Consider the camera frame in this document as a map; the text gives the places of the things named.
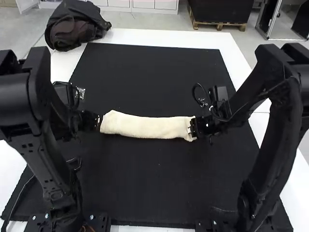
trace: metal frame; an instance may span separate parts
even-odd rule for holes
[[[259,14],[259,17],[258,17],[256,25],[255,25],[255,29],[263,36],[263,38],[265,40],[270,40],[270,41],[307,41],[307,39],[305,39],[305,38],[304,39],[271,39],[270,38],[270,34],[271,34],[271,32],[272,32],[272,30],[274,28],[275,21],[277,19],[277,15],[278,15],[278,13],[280,11],[282,0],[278,0],[276,8],[275,8],[275,11],[274,11],[274,14],[273,14],[273,16],[271,18],[271,21],[270,21],[270,25],[269,25],[268,31],[266,33],[264,33],[260,29],[259,25],[260,25],[262,14],[263,14],[263,11],[264,11],[264,8],[265,8],[265,4],[267,4],[267,2],[268,2],[267,0],[264,0],[264,2],[262,3],[260,14]]]

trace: white towel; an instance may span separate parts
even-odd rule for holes
[[[139,117],[111,110],[103,116],[100,132],[144,139],[184,138],[191,142],[196,139],[188,129],[192,118],[194,116]]]

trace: gray floor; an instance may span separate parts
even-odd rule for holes
[[[17,8],[0,7],[0,50],[12,49],[18,58],[43,35],[53,10],[30,9],[20,15]]]
[[[1,21],[3,21],[3,17],[5,18],[7,14],[2,14],[3,9],[0,8],[0,25]],[[41,29],[42,25],[45,26],[49,15],[51,14],[50,10],[39,10],[34,9],[32,12],[28,12],[27,15],[18,16],[17,18],[30,17],[30,24],[27,25],[28,29],[32,29],[35,32],[40,31],[40,35],[36,34],[36,40],[33,36],[27,34],[23,35],[22,38],[16,40],[14,44],[19,54],[26,54],[30,47],[33,46],[34,43],[32,41],[38,41],[36,46],[44,46],[46,45],[43,35],[44,29]],[[185,0],[180,0],[179,5],[179,13],[178,15],[165,15],[165,14],[146,14],[146,13],[124,13],[124,12],[102,12],[103,18],[107,21],[111,21],[113,28],[133,28],[133,29],[162,29],[162,30],[188,30],[194,31],[192,28],[192,24],[188,15],[188,11],[186,8]],[[276,44],[281,47],[286,42],[284,41],[265,41],[261,35],[255,30],[255,24],[257,21],[258,12],[252,12],[248,21],[247,29],[245,32],[240,32],[235,27],[224,27],[223,32],[230,32],[238,44],[240,50],[244,54],[247,62],[253,68],[256,64],[256,59],[254,55],[254,51],[260,44]],[[291,32],[290,24],[292,20],[282,12],[281,17],[276,20],[275,29],[271,35],[271,38],[291,38],[294,35]],[[13,21],[11,23],[11,27],[14,27],[15,30],[20,28],[20,30],[24,30],[24,26],[20,26],[19,23]],[[214,26],[205,26],[200,27],[198,31],[217,31]],[[10,44],[10,37],[5,37],[6,43]],[[309,42],[300,42],[306,48],[309,49]],[[304,154],[307,162],[309,163],[309,133],[307,133],[300,144],[300,149]]]

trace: black cable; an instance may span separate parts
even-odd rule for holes
[[[197,97],[196,97],[196,91],[195,91],[195,90],[196,90],[197,87],[199,87],[199,88],[202,89],[202,91],[203,91],[203,93],[204,93],[204,95],[205,95],[205,98],[204,98],[204,99],[201,99],[201,98],[197,98]],[[197,82],[197,83],[195,83],[195,84],[193,85],[191,92],[192,92],[192,96],[193,96],[194,100],[200,105],[200,107],[203,107],[203,108],[204,108],[205,105],[206,105],[206,102],[204,102],[203,100],[206,100],[206,99],[207,99],[207,93],[206,93],[206,90],[204,89],[204,87],[203,87],[199,82]]]
[[[17,203],[18,203],[18,201],[19,201],[19,199],[20,199],[21,194],[22,194],[23,191],[28,187],[29,183],[30,183],[33,179],[34,179],[34,175],[24,184],[23,188],[20,190],[20,192],[19,192],[19,194],[18,194],[18,197],[17,197],[17,199],[16,199],[16,201],[15,201],[15,203],[14,203],[13,208],[11,209],[11,212],[10,212],[9,216],[4,220],[4,223],[3,223],[2,228],[1,228],[1,232],[6,232],[6,228],[7,228],[8,224],[9,224],[9,222],[10,222],[10,219],[11,219],[11,216],[12,216],[13,212],[14,212],[15,209],[16,209],[16,206],[17,206]]]

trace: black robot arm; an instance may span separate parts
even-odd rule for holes
[[[309,50],[298,43],[256,50],[257,65],[228,99],[225,87],[213,87],[195,100],[208,115],[191,121],[193,137],[205,138],[242,126],[267,98],[272,102],[267,130],[255,164],[238,199],[237,231],[255,232],[271,217],[292,170],[297,147],[309,128]]]
[[[41,184],[49,230],[78,232],[84,222],[81,188],[76,167],[64,160],[57,140],[74,138],[78,130],[97,130],[100,118],[76,110],[71,84],[62,86],[63,103],[50,82],[50,64],[46,47],[31,49],[20,62],[12,51],[1,51],[0,139],[22,155]]]

